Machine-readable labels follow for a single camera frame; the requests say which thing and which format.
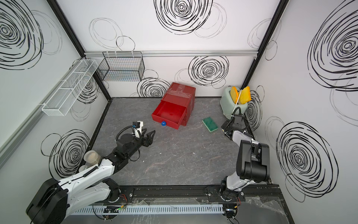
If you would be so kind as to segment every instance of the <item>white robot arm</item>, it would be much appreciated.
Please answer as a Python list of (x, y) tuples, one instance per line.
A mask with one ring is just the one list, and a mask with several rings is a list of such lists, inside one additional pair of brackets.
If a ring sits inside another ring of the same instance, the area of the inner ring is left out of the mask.
[[(139, 151), (141, 146), (148, 147), (153, 143), (155, 130), (144, 136), (142, 121), (122, 129), (116, 136), (117, 147), (98, 164), (75, 175), (59, 181), (51, 178), (45, 181), (26, 209), (27, 215), (35, 224), (59, 224), (71, 213), (97, 201), (108, 199), (115, 202), (119, 198), (120, 189), (116, 182), (108, 178), (128, 164), (130, 157)], [(126, 129), (131, 134), (123, 134)]]

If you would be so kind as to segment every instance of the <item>green sponge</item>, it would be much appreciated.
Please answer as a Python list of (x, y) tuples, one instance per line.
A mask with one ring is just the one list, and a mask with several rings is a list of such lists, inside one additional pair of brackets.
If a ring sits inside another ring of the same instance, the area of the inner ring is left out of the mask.
[(204, 118), (203, 123), (205, 124), (206, 128), (209, 130), (209, 132), (213, 132), (216, 129), (218, 129), (218, 126), (216, 123), (211, 119), (211, 117)]

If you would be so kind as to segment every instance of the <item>aluminum rail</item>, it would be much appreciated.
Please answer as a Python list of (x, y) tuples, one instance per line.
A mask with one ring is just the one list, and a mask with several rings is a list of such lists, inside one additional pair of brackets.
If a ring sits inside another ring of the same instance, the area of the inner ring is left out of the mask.
[(251, 56), (256, 57), (257, 50), (192, 50), (192, 51), (86, 51), (87, 58), (109, 57), (196, 57), (196, 56)]

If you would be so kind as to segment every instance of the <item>mint green toaster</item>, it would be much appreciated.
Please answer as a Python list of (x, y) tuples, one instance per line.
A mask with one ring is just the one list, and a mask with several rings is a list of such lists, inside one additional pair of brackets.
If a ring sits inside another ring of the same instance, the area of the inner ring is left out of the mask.
[(231, 119), (231, 114), (235, 108), (240, 107), (242, 114), (245, 113), (247, 109), (247, 103), (240, 104), (240, 101), (237, 102), (237, 105), (235, 106), (235, 103), (231, 99), (230, 91), (231, 91), (231, 86), (226, 87), (224, 89), (223, 95), (221, 96), (221, 100), (220, 100), (221, 109), (223, 110), (223, 114), (227, 119)]

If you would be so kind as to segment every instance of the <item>gray marble floor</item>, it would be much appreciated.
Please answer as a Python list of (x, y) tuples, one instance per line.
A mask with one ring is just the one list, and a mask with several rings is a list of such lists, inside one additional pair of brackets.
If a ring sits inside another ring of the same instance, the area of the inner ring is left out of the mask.
[[(151, 114), (160, 99), (114, 99), (93, 146), (101, 156), (116, 147), (115, 136), (133, 121), (141, 120), (148, 132), (156, 130), (153, 144), (140, 148), (140, 159), (129, 161), (111, 178), (119, 185), (220, 184), (235, 171), (238, 145), (220, 129), (225, 116), (219, 98), (196, 98), (187, 126), (162, 126)], [(209, 132), (202, 122), (210, 116), (219, 129)]]

